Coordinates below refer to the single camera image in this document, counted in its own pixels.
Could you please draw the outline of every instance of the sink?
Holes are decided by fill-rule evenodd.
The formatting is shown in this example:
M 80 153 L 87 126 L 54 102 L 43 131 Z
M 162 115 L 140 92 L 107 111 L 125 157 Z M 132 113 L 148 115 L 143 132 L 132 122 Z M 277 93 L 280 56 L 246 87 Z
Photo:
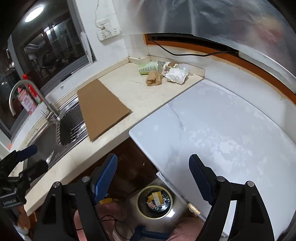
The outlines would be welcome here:
M 59 109 L 58 120 L 47 123 L 28 144 L 36 145 L 38 152 L 24 162 L 23 169 L 39 160 L 45 160 L 49 169 L 67 152 L 88 136 L 85 122 L 75 95 Z M 31 183 L 31 188 L 38 179 Z

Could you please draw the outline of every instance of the brown cabinet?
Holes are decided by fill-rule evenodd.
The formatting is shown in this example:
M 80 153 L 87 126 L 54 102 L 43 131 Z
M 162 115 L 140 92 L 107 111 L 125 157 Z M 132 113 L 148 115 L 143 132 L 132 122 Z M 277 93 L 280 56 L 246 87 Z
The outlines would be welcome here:
M 157 177 L 157 169 L 131 138 L 122 142 L 110 153 L 117 156 L 118 167 L 108 189 L 108 197 L 121 200 L 129 199 Z M 102 165 L 107 156 L 102 157 L 72 182 L 90 175 L 96 167 Z

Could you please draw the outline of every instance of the wooden trim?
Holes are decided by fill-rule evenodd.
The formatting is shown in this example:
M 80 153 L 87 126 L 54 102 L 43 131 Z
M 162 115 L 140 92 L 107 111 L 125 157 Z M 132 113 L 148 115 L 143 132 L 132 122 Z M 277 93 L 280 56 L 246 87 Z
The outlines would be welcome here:
M 153 43 L 152 41 L 150 41 L 148 39 L 147 34 L 145 34 L 145 39 L 146 39 L 147 45 L 155 45 L 155 43 Z M 204 46 L 200 46 L 200 45 L 181 43 L 181 42 L 157 41 L 157 43 L 159 43 L 162 46 L 171 46 L 171 47 L 190 49 L 190 50 L 199 51 L 202 53 L 213 53 L 213 52 L 218 51 L 218 50 L 204 47 Z M 260 76 L 261 78 L 263 78 L 264 80 L 269 82 L 278 92 L 281 92 L 284 96 L 286 96 L 294 104 L 296 104 L 296 95 L 287 86 L 285 86 L 282 82 L 280 82 L 278 79 L 273 77 L 271 74 L 269 74 L 265 70 L 259 68 L 258 66 L 254 65 L 242 58 L 236 57 L 231 54 L 223 53 L 223 54 L 218 54 L 215 56 L 225 59 L 225 60 L 232 62 L 234 64 L 237 64 L 237 65 L 249 70 L 250 72 Z

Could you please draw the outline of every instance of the person's hand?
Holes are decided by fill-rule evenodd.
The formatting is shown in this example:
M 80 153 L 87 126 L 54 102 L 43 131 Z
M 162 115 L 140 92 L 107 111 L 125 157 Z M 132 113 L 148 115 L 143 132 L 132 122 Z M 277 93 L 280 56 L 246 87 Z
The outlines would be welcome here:
M 21 206 L 18 206 L 17 207 L 18 210 L 20 211 L 20 215 L 19 215 L 19 218 L 17 220 L 17 225 L 20 227 L 20 228 L 23 228 L 23 229 L 30 229 L 31 227 L 31 222 L 30 222 L 30 219 L 24 209 L 24 206 L 21 205 Z

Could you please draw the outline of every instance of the black cable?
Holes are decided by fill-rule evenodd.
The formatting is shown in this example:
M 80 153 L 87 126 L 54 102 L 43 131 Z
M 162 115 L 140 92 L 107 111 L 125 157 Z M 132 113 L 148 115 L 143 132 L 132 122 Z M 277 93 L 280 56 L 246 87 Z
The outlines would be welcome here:
M 112 218 L 114 218 L 112 215 L 105 215 L 105 216 L 101 217 L 101 222 L 104 222 L 104 221 L 115 221 L 115 223 L 114 223 L 114 228 L 115 228 L 116 232 L 118 233 L 118 235 L 119 235 L 120 237 L 126 239 L 126 240 L 130 240 L 130 239 L 127 239 L 127 238 L 125 238 L 124 236 L 122 236 L 122 235 L 118 232 L 118 230 L 117 230 L 117 228 L 116 228 L 116 222 L 121 222 L 121 223 L 124 223 L 126 226 L 128 226 L 129 229 L 131 230 L 132 234 L 134 234 L 132 228 L 131 228 L 127 223 L 125 223 L 125 222 L 123 222 L 123 221 L 119 221 L 119 220 L 116 219 L 116 218 L 114 218 L 114 219 L 106 219 L 106 220 L 102 220 L 102 219 L 105 218 L 105 217 L 112 217 Z
M 167 51 L 168 53 L 170 53 L 171 55 L 174 55 L 174 56 L 197 56 L 197 57 L 208 57 L 208 56 L 215 55 L 215 54 L 220 54 L 220 53 L 237 53 L 237 50 L 230 50 L 230 51 L 218 51 L 218 52 L 208 53 L 208 54 L 194 54 L 194 53 L 175 54 L 175 53 L 172 53 L 172 52 L 170 52 L 169 50 L 165 49 L 163 46 L 161 46 L 160 44 L 158 44 L 158 43 L 155 42 L 154 40 L 152 40 L 149 34 L 148 34 L 148 38 L 149 38 L 150 41 L 152 41 L 153 43 L 155 43 L 156 45 L 158 45 L 159 47 L 161 47 L 163 50 Z

